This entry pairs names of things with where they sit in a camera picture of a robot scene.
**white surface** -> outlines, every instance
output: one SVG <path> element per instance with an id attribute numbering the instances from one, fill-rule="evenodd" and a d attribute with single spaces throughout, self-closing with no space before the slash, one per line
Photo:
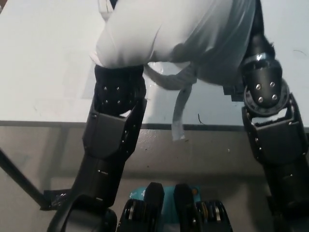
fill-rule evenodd
<path id="1" fill-rule="evenodd" d="M 266 35 L 309 127 L 309 2 L 262 4 Z M 95 81 L 88 54 L 103 28 L 97 0 L 9 0 L 0 15 L 0 121 L 86 122 Z M 170 124 L 178 92 L 162 90 L 148 78 L 146 84 L 143 123 Z M 198 82 L 183 122 L 198 125 L 199 114 L 207 125 L 242 126 L 241 107 L 222 87 Z"/>

